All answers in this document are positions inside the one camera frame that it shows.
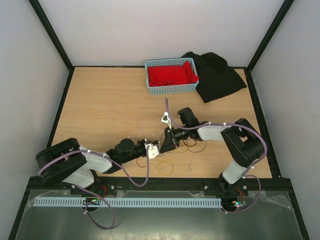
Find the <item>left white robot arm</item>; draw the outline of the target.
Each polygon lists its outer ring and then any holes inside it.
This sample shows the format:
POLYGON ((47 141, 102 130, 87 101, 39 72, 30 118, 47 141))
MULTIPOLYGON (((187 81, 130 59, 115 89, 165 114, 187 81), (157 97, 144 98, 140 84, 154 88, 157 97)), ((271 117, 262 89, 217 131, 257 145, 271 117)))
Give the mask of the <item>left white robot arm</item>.
POLYGON ((100 181, 94 177, 93 171, 112 174, 123 170, 133 185, 143 187, 149 178, 150 160, 160 154, 159 143, 158 140, 141 139, 134 142, 130 138, 124 138, 114 148, 97 152, 83 147, 76 138, 69 138, 36 154, 38 176, 45 185, 64 182, 94 194, 100 188, 100 181), (140 157, 147 158, 143 183, 135 182, 123 167, 123 164, 140 157))

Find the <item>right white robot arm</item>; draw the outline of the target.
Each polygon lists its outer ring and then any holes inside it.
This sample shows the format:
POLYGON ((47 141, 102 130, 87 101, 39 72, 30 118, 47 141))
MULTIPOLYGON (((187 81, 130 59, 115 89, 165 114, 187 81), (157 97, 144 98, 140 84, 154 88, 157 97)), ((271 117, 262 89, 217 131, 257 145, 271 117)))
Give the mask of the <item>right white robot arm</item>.
POLYGON ((173 151, 187 139, 224 142, 232 157, 228 167, 218 177, 218 188, 225 195, 234 192, 240 179, 267 155, 265 140, 245 118, 231 123, 200 122, 189 107, 181 109, 178 116, 182 126, 174 128, 173 118, 168 111, 164 112, 161 122, 168 124, 168 127, 164 130, 160 152, 173 151))

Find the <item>white zip tie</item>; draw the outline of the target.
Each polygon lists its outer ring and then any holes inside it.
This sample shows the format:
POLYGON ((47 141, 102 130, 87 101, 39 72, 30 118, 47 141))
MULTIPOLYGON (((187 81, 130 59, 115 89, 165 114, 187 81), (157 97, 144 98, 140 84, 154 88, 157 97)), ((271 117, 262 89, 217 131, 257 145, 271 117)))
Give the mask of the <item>white zip tie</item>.
POLYGON ((160 153, 160 148, 161 148, 160 138, 159 138, 155 133, 153 133, 153 132, 152 132, 152 136, 153 136, 152 144, 157 145, 158 150, 159 150, 159 153, 160 153))

